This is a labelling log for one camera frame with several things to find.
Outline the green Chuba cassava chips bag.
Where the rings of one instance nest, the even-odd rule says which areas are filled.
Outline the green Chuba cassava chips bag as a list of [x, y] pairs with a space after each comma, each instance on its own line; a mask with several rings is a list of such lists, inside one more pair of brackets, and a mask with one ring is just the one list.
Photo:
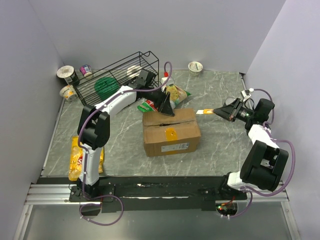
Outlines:
[[[170, 104], [172, 109], [174, 109], [177, 105], [179, 105], [182, 101], [184, 101], [188, 96], [191, 95], [188, 91], [180, 88], [175, 84], [166, 85], [163, 90], [164, 93], [170, 92]], [[158, 112], [156, 101], [145, 100], [143, 103], [137, 106], [137, 109], [143, 113], [146, 112]]]

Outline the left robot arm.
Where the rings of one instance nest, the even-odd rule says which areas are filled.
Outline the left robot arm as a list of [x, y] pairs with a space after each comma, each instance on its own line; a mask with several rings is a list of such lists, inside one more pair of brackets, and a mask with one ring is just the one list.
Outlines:
[[171, 93], [166, 86], [169, 77], [155, 88], [152, 87], [153, 81], [152, 72], [141, 70], [138, 76], [106, 100], [83, 107], [78, 126], [78, 146], [83, 152], [82, 169], [77, 185], [87, 201], [94, 201], [99, 195], [99, 162], [102, 148], [110, 138], [112, 117], [140, 98], [152, 101], [159, 113], [175, 115], [170, 101]]

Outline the yellow utility knife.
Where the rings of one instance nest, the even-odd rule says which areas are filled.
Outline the yellow utility knife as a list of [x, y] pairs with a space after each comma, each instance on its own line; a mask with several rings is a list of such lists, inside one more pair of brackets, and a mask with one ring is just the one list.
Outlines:
[[214, 110], [213, 109], [202, 109], [202, 110], [198, 110], [196, 112], [197, 115], [212, 115], [214, 114]]

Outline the brown cardboard express box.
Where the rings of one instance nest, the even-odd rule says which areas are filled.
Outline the brown cardboard express box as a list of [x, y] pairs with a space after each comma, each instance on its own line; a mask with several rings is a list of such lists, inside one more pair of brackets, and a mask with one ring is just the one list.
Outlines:
[[143, 113], [143, 147], [148, 157], [159, 157], [197, 150], [201, 131], [192, 108], [174, 110], [175, 116], [156, 111]]

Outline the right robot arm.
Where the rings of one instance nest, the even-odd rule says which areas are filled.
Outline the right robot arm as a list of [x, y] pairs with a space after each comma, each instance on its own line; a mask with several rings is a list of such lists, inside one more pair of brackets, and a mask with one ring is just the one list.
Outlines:
[[278, 187], [289, 153], [272, 140], [263, 126], [274, 107], [275, 104], [265, 98], [261, 98], [254, 109], [245, 107], [245, 103], [239, 98], [229, 98], [222, 107], [213, 110], [214, 114], [229, 122], [243, 121], [247, 136], [252, 142], [240, 171], [223, 176], [223, 182], [218, 187], [218, 193], [223, 199], [228, 200], [236, 191], [252, 187], [270, 192]]

